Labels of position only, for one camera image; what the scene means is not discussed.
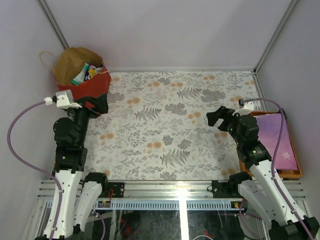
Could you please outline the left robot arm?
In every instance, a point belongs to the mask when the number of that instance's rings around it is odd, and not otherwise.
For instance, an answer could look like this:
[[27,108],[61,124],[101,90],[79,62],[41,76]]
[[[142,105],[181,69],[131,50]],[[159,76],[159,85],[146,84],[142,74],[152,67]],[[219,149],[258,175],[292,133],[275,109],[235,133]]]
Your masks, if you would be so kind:
[[53,125],[56,142],[52,206],[39,240],[83,240],[85,226],[98,197],[110,190],[105,173],[83,177],[88,150],[85,140],[90,119],[109,111],[107,94],[73,100],[65,91],[56,94],[59,108],[67,112]]

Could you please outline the floral table mat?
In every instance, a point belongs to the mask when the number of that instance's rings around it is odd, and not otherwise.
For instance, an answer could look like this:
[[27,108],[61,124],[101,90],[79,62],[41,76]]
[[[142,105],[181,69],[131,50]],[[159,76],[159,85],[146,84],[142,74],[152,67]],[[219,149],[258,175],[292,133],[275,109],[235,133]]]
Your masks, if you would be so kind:
[[207,113],[258,97],[250,71],[115,72],[107,114],[90,121],[85,173],[110,180],[225,180],[239,172],[232,138]]

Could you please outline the aluminium rail frame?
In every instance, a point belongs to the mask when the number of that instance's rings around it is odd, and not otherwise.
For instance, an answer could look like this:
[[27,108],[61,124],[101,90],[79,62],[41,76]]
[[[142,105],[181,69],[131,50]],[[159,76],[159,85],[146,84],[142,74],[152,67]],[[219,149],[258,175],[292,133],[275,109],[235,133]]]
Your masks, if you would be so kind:
[[[217,181],[218,187],[212,190],[211,181],[152,181],[152,180],[111,180],[108,182],[109,191],[102,192],[98,197],[99,186],[93,183],[89,187],[80,184],[76,190],[75,212],[71,220],[78,218],[76,215],[77,204],[81,200],[88,201],[81,207],[92,204],[92,210],[209,210],[209,211],[236,211],[237,203],[241,203],[243,196],[226,193],[222,185],[226,181]],[[299,180],[284,180],[289,193],[302,211],[311,217],[312,213],[308,206],[305,191]],[[53,198],[55,193],[53,180],[42,180],[36,198],[35,206],[27,226],[22,234],[22,240],[34,240],[42,235],[49,220],[49,211],[53,210]]]

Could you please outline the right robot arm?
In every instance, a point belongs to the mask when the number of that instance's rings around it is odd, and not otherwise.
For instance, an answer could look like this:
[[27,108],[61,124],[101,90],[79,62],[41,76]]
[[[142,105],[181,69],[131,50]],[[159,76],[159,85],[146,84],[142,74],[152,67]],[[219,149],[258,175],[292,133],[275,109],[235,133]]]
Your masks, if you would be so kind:
[[313,240],[320,224],[315,217],[307,216],[282,182],[271,155],[259,141],[257,119],[224,106],[206,116],[210,127],[222,120],[218,129],[230,134],[238,158],[249,168],[249,172],[229,176],[229,194],[250,203],[262,218],[271,240]]

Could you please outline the red paper bag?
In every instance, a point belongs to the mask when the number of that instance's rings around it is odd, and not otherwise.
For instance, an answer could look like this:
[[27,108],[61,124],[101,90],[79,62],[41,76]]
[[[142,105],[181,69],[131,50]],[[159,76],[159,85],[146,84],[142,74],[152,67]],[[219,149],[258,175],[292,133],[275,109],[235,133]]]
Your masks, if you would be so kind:
[[74,99],[82,97],[98,97],[107,93],[110,88],[110,61],[103,60],[97,53],[84,47],[70,47],[65,49],[57,58],[55,66],[50,66],[42,60],[42,54],[52,53],[41,51],[39,59],[43,65],[53,71],[56,84],[61,91],[70,90]]

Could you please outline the purple snack packet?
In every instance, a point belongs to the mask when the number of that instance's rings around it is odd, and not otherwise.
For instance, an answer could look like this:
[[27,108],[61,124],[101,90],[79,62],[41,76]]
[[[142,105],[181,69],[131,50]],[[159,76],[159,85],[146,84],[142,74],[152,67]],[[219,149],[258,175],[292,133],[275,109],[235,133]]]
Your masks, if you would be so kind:
[[84,81],[88,81],[90,80],[91,78],[93,78],[95,75],[97,74],[96,72],[96,66],[92,63],[89,64],[86,72],[85,72],[85,75],[84,75]]

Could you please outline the yellow snack packet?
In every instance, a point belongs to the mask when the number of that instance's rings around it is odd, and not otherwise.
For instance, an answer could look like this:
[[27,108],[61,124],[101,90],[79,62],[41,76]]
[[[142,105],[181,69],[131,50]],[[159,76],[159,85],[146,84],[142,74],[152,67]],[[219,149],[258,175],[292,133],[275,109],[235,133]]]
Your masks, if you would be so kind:
[[93,77],[96,76],[96,75],[97,75],[96,69],[90,69],[90,70],[88,70],[88,79],[91,79],[91,78],[93,78]]

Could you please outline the wooden tray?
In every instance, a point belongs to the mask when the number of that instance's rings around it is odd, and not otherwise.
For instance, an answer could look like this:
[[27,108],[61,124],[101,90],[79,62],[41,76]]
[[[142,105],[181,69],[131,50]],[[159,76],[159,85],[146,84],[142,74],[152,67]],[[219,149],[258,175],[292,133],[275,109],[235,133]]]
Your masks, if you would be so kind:
[[[257,120],[259,127],[258,140],[265,146],[269,154],[273,156],[282,126],[281,114],[267,111],[253,111],[250,115]],[[299,179],[303,176],[286,123],[283,124],[280,144],[276,153],[275,168],[283,179]]]

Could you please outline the purple folded cloth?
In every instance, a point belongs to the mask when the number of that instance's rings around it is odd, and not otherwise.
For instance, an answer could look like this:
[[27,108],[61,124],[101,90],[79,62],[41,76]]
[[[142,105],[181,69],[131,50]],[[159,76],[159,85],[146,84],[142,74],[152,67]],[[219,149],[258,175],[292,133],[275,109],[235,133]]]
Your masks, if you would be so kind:
[[[282,116],[280,113],[270,113],[256,115],[255,118],[259,127],[258,140],[265,146],[273,159],[279,140]],[[283,123],[282,135],[275,158],[275,168],[277,170],[298,170],[286,122]]]

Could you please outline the green white snack packet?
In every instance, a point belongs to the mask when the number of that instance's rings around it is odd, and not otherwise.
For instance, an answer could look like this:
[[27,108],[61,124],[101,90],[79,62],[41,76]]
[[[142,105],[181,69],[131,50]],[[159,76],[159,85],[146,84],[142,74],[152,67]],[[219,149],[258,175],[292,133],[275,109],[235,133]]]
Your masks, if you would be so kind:
[[82,70],[80,71],[80,73],[71,80],[71,83],[72,83],[72,84],[78,86],[78,85],[80,85],[81,83],[84,82],[85,73],[86,73],[89,65],[90,65],[90,64],[87,63],[87,62],[84,64],[84,66],[83,66]]

